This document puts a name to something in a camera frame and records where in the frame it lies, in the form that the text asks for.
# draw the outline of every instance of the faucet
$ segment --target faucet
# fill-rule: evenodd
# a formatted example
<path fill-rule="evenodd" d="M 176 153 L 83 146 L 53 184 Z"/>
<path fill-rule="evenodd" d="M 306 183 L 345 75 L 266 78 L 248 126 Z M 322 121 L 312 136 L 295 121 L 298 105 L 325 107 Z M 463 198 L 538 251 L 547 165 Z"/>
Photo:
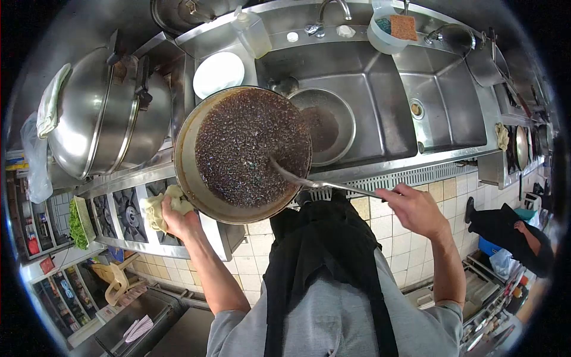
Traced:
<path fill-rule="evenodd" d="M 305 27 L 305 33 L 308 36 L 315 35 L 315 37 L 317 38 L 322 38 L 325 36 L 325 31 L 324 31 L 325 23 L 323 21 L 323 13 L 325 11 L 325 7 L 327 6 L 327 4 L 332 1 L 337 1 L 337 3 L 341 6 L 341 8 L 343 9 L 343 15 L 345 20 L 351 19 L 351 12 L 349 11 L 349 5 L 347 5 L 347 2 L 345 0 L 323 0 L 323 2 L 321 3 L 321 7 L 319 7 L 319 17 L 317 18 L 317 22 L 314 25 L 307 25 Z"/>
<path fill-rule="evenodd" d="M 470 35 L 470 39 L 471 39 L 471 43 L 470 43 L 470 50 L 473 50 L 476 48 L 476 37 L 474 37 L 474 34 L 472 33 L 472 31 L 470 31 L 469 29 L 467 29 L 465 26 L 459 25 L 457 23 L 446 23 L 442 26 L 440 26 L 438 29 L 432 31 L 431 33 L 428 34 L 428 36 L 426 36 L 424 38 L 424 42 L 426 42 L 427 44 L 431 45 L 432 41 L 436 40 L 436 41 L 442 41 L 444 38 L 442 36 L 442 32 L 444 29 L 446 28 L 455 28 L 455 29 L 460 29 L 460 30 L 464 30 L 465 32 L 467 32 Z"/>

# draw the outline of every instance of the sink basin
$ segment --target sink basin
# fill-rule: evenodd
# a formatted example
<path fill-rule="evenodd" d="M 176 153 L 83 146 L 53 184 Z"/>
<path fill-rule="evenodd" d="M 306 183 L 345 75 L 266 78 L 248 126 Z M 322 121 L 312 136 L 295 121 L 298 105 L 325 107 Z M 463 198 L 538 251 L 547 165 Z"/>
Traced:
<path fill-rule="evenodd" d="M 409 45 L 393 59 L 425 153 L 486 145 L 480 102 L 460 56 Z"/>
<path fill-rule="evenodd" d="M 299 86 L 328 89 L 353 110 L 353 145 L 321 172 L 415 156 L 415 127 L 399 73 L 391 56 L 369 42 L 324 42 L 275 50 L 255 61 L 258 85 L 289 76 Z"/>

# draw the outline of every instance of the cook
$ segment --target cook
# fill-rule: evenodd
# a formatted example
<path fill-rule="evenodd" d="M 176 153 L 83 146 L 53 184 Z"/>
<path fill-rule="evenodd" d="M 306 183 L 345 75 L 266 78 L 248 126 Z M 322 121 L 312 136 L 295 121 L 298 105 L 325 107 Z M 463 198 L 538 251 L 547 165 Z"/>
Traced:
<path fill-rule="evenodd" d="M 187 247 L 215 319 L 208 356 L 457 356 L 466 281 L 448 221 L 428 192 L 377 190 L 403 227 L 432 242 L 434 299 L 414 308 L 383 247 L 345 198 L 298 200 L 270 219 L 275 241 L 252 308 L 198 219 L 162 203 L 168 232 Z"/>
<path fill-rule="evenodd" d="M 512 253 L 539 278 L 549 274 L 555 261 L 549 238 L 539 229 L 521 220 L 517 213 L 504 203 L 499 210 L 477 211 L 474 197 L 466 203 L 466 223 L 469 232 L 476 232 Z"/>

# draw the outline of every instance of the blue scrubber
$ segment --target blue scrubber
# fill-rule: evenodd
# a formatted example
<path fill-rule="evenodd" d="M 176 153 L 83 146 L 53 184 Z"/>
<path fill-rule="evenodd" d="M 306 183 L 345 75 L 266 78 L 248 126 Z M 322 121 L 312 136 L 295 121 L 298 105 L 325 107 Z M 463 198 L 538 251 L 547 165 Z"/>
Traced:
<path fill-rule="evenodd" d="M 391 34 L 391 22 L 387 18 L 376 19 L 375 23 L 382 31 L 385 31 L 389 35 Z"/>

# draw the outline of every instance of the white plate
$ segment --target white plate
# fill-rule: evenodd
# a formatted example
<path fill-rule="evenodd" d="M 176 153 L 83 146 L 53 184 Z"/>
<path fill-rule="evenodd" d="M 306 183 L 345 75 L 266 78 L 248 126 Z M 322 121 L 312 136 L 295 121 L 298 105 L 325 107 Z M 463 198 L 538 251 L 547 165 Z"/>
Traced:
<path fill-rule="evenodd" d="M 198 66 L 192 86 L 194 93 L 204 99 L 212 93 L 239 86 L 244 80 L 244 64 L 231 52 L 219 52 Z"/>

